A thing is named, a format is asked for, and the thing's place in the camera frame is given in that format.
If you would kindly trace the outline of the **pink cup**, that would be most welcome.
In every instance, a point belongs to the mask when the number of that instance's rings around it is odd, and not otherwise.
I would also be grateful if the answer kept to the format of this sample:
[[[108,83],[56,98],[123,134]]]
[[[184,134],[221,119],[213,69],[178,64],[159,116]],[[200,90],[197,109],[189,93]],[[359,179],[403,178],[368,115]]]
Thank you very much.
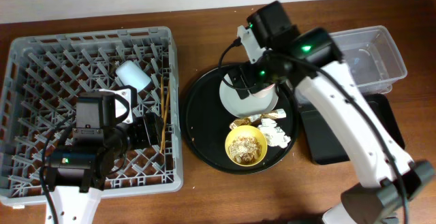
[[[253,95],[254,97],[257,97],[257,98],[263,98],[263,97],[265,97],[265,96],[271,94],[271,93],[274,91],[274,88],[275,88],[275,85],[272,84],[272,85],[266,87],[265,89],[262,89],[262,90],[259,91],[259,92],[252,93],[252,95]]]

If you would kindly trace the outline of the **wooden chopstick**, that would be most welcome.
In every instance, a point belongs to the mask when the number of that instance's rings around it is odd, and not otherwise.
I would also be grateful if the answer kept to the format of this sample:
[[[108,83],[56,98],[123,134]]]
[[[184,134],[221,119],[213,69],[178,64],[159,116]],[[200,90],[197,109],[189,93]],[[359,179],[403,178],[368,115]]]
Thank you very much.
[[[163,152],[164,144],[164,109],[165,109],[165,95],[164,95],[164,76],[160,78],[160,88],[161,88],[161,118],[162,118],[162,128],[161,128],[161,142],[160,142],[160,153]]]
[[[165,110],[163,114],[163,128],[161,133],[161,148],[160,153],[163,154],[165,150],[165,143],[166,143],[166,123],[168,119],[168,110],[170,107],[170,84],[168,84],[167,93],[166,93],[166,103],[165,103]]]

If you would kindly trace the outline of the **white round plate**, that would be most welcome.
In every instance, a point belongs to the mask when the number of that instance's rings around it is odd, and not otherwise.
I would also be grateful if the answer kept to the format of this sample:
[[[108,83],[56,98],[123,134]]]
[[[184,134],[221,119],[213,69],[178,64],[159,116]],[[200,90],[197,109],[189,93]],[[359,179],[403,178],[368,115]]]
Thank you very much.
[[[219,98],[224,108],[230,114],[243,118],[272,111],[279,100],[276,88],[277,86],[275,85],[274,91],[263,98],[249,95],[246,99],[240,99],[234,89],[221,81],[219,85]]]

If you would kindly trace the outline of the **gold snack wrapper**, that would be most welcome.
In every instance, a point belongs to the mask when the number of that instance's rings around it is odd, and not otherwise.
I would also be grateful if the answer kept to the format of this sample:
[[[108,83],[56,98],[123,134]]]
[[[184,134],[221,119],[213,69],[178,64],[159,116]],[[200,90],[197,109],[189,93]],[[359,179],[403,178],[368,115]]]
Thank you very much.
[[[270,112],[265,112],[262,114],[254,114],[244,118],[237,118],[232,123],[230,123],[229,128],[235,129],[242,125],[252,125],[257,121],[260,121],[263,118],[269,118],[272,120],[277,120],[280,118],[285,118],[287,116],[285,110],[283,108],[272,110]]]

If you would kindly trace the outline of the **light blue cup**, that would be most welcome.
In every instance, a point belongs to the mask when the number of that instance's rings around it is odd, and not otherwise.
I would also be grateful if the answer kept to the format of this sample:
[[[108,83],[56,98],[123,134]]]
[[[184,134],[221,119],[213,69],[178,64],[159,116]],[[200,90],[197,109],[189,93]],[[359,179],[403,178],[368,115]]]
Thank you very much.
[[[151,78],[133,61],[123,62],[116,69],[115,74],[124,86],[132,86],[138,93],[151,83]]]

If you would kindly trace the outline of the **white tissue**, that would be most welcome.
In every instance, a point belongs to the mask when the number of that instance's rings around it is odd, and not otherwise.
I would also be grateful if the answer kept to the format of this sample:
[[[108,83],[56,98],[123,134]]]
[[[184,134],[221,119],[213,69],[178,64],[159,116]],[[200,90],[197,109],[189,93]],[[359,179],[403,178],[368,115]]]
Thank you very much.
[[[286,148],[291,142],[291,137],[286,135],[273,119],[262,118],[258,129],[265,136],[267,145],[271,147]]]

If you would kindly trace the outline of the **yellow bowl with food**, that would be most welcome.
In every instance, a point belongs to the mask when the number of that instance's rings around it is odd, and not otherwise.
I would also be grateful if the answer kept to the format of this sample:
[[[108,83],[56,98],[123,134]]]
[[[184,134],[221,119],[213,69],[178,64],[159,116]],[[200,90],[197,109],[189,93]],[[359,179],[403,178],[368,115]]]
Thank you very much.
[[[225,152],[235,164],[251,167],[261,162],[268,151],[264,134],[251,125],[237,127],[225,139]]]

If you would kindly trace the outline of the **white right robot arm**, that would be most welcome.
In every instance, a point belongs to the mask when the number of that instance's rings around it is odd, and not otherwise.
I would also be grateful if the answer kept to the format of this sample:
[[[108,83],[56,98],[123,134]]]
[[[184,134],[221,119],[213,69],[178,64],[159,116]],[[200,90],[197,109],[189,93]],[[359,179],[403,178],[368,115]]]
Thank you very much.
[[[354,166],[358,184],[318,222],[394,223],[398,209],[408,222],[409,202],[434,179],[434,167],[414,161],[385,130],[329,33],[301,33],[274,1],[247,18],[233,46],[243,46],[249,58],[234,89],[258,93],[289,82],[322,115]]]

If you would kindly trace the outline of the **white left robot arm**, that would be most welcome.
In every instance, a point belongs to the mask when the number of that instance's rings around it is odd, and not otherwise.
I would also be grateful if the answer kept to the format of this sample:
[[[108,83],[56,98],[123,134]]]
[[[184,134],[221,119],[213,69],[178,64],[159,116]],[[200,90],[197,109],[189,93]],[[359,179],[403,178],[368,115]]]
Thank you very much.
[[[134,116],[136,89],[81,93],[74,124],[56,148],[42,155],[40,182],[46,197],[46,223],[91,223],[107,176],[119,171],[115,161],[127,152],[158,145],[166,116]]]

